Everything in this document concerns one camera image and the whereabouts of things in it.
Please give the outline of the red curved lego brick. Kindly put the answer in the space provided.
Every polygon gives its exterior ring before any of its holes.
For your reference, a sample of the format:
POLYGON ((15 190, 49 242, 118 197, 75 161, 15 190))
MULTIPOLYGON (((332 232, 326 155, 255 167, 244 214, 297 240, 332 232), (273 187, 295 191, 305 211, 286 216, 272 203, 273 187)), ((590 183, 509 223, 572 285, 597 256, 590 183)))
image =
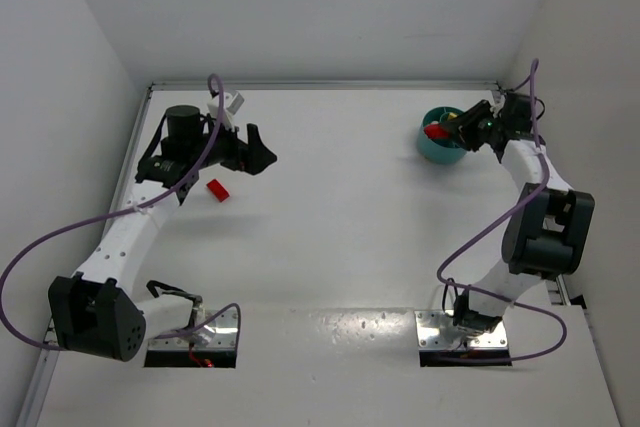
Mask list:
POLYGON ((431 140, 448 140, 450 133, 439 124, 429 124, 424 128, 425 135, 431 140))

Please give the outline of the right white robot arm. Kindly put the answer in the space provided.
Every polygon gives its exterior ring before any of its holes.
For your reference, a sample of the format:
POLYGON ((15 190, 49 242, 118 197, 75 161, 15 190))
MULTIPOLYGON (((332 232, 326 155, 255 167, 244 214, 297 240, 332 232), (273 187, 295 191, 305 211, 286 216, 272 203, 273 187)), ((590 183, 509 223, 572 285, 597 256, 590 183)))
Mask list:
POLYGON ((479 281, 462 287, 454 302, 452 323, 463 331, 493 331, 523 294, 574 273, 582 259, 595 199, 553 167, 537 125, 544 109, 537 98, 508 92, 500 108, 480 101, 425 129, 429 138, 467 152, 489 147, 520 190, 516 205, 492 224, 506 226, 499 260, 479 281))

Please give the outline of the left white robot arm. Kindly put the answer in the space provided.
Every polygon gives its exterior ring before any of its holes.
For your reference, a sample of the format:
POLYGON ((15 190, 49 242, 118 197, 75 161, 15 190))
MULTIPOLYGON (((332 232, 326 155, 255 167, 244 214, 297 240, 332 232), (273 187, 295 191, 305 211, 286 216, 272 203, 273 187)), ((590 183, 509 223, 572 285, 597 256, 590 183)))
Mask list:
POLYGON ((168 108, 138 162, 128 214, 112 223, 72 276, 58 276, 49 287, 58 345, 127 362, 149 340, 203 343, 204 329, 214 320, 205 315, 201 296, 151 280, 151 299, 134 302, 140 267, 200 170, 221 165, 255 176, 276 160, 255 124, 240 139, 237 127, 219 124, 214 113, 204 115, 191 105, 168 108))

